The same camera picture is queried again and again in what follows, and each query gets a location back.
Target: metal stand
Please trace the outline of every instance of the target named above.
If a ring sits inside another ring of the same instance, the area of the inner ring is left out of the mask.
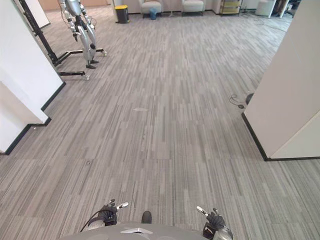
[[[83,50],[76,50],[76,51],[66,51],[64,54],[62,54],[61,56],[57,57],[57,55],[55,54],[55,52],[52,50],[52,48],[50,47],[47,39],[44,36],[44,33],[41,31],[38,23],[35,20],[35,17],[33,16],[33,14],[31,13],[27,3],[25,0],[19,0],[19,3],[21,4],[23,10],[24,10],[24,15],[26,17],[26,19],[28,20],[28,22],[30,23],[33,31],[34,31],[34,36],[38,36],[39,39],[41,40],[43,46],[45,47],[45,49],[48,52],[48,56],[52,61],[52,64],[56,67],[59,64],[61,64],[67,57],[69,57],[72,54],[82,54]],[[107,52],[103,49],[103,48],[97,48],[96,49],[97,52],[101,52],[104,56],[107,55]],[[61,71],[58,72],[58,74],[60,76],[85,76],[85,80],[89,80],[89,76],[86,75],[86,73],[84,71]]]
[[[178,17],[178,16],[174,15],[174,11],[173,11],[173,9],[172,9],[172,1],[173,1],[173,0],[170,0],[171,13],[170,13],[170,15],[168,16],[169,18],[171,18],[171,17]]]

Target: gray carpet floor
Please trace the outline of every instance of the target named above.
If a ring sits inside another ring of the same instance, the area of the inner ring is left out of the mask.
[[[0,239],[77,233],[111,198],[130,203],[121,222],[149,210],[154,223],[201,231],[199,205],[219,209],[236,240],[320,239],[319,160],[264,162],[229,103],[255,91],[291,17],[206,12],[115,24],[111,12],[88,9],[108,52],[97,53],[90,81],[64,77],[45,110],[51,123],[0,157]],[[81,48],[60,12],[47,16],[57,54]],[[84,67],[74,55],[58,70]]]

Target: white armchair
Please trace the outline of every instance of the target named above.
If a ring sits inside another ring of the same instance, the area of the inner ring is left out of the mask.
[[[182,15],[184,13],[204,13],[206,9],[206,0],[181,0],[182,1]]]
[[[157,13],[164,11],[162,0],[139,0],[139,3],[143,17],[145,14],[149,14],[151,8],[155,8]]]

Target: black metal frame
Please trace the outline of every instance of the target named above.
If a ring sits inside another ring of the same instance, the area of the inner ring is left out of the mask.
[[[33,31],[34,31],[34,36],[38,36],[43,44],[43,46],[45,47],[45,49],[48,52],[48,56],[52,61],[52,64],[56,67],[59,64],[61,64],[67,57],[69,57],[72,54],[82,54],[83,50],[74,50],[74,51],[66,51],[65,53],[63,53],[61,56],[57,57],[57,55],[55,54],[55,52],[52,50],[52,48],[50,47],[47,39],[44,36],[44,33],[42,32],[41,28],[39,27],[38,23],[36,22],[35,17],[33,16],[33,14],[31,13],[27,3],[25,0],[19,0],[19,3],[21,4],[23,10],[24,10],[24,15],[26,17],[26,19],[28,20],[28,22],[30,23]],[[97,48],[96,49],[97,52],[104,52],[105,50],[103,48]],[[60,71],[57,72],[60,76],[76,76],[76,75],[80,75],[80,76],[84,76],[86,75],[86,73],[84,71]]]

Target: trash can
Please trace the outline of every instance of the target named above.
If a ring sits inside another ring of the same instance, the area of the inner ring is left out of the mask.
[[[118,17],[118,24],[127,24],[129,22],[128,16],[128,6],[127,5],[119,5],[115,8],[116,15]]]
[[[151,20],[156,20],[157,19],[157,9],[152,7],[152,8],[149,9],[149,13],[150,13]]]

